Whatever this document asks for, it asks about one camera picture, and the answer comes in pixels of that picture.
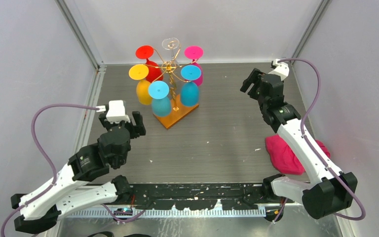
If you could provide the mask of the blue wine glass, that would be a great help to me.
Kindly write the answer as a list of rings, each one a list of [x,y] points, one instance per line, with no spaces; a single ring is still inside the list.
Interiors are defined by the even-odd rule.
[[[194,81],[200,78],[201,70],[197,66],[187,65],[182,67],[181,76],[187,81],[181,89],[181,103],[192,107],[199,102],[199,88]]]
[[[158,117],[166,117],[172,111],[172,105],[168,98],[170,88],[163,81],[154,81],[148,88],[149,96],[152,98],[152,112]]]

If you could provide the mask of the yellow plastic wine glass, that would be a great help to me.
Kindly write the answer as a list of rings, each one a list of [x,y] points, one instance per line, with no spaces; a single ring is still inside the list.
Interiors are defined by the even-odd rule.
[[[130,68],[129,77],[138,81],[136,86],[136,94],[138,100],[143,105],[150,105],[152,103],[152,97],[149,95],[150,82],[146,80],[149,75],[149,69],[144,64],[137,64]]]

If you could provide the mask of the pink plastic wine glass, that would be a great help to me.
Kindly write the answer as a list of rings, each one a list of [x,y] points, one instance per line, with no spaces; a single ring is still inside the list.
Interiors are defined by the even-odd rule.
[[[191,64],[197,66],[201,70],[200,77],[193,81],[197,86],[201,86],[203,84],[203,69],[197,62],[198,59],[200,59],[203,56],[203,52],[203,49],[197,45],[189,46],[184,50],[184,55],[188,59],[192,60]]]

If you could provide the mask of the red plastic wine glass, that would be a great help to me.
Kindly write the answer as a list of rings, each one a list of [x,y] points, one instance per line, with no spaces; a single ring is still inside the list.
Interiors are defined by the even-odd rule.
[[[159,68],[159,65],[156,62],[150,60],[150,57],[152,57],[153,54],[154,48],[150,45],[140,46],[135,52],[137,58],[146,60],[145,65],[149,70],[149,73],[146,76],[146,80],[150,83],[156,80],[163,80],[163,74]]]

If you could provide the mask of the clear wine glass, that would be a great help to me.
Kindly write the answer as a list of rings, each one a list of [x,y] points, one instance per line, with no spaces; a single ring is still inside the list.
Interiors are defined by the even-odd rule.
[[[180,64],[177,60],[177,57],[178,57],[180,50],[181,50],[180,41],[175,37],[167,38],[167,39],[164,39],[162,41],[162,47],[165,50],[170,51],[171,61],[176,63],[179,66]]]

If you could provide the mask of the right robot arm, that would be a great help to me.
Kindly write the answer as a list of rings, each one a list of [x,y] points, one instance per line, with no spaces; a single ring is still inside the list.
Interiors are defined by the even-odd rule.
[[[288,144],[309,178],[305,183],[282,174],[267,177],[263,180],[264,200],[272,203],[288,198],[302,204],[314,219],[351,207],[356,176],[343,172],[309,137],[298,111],[284,101],[281,77],[254,68],[240,90],[257,100],[264,121]]]

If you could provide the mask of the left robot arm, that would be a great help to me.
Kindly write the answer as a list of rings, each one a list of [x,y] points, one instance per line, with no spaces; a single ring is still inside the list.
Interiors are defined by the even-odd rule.
[[[131,139],[146,134],[141,113],[133,111],[132,116],[134,121],[110,123],[106,113],[100,114],[99,120],[107,132],[101,134],[96,143],[80,148],[57,172],[55,179],[51,178],[29,194],[14,194],[11,205],[20,211],[14,219],[15,230],[39,234],[77,211],[116,201],[127,204],[133,191],[122,175],[81,193],[75,194],[74,190],[126,164]]]

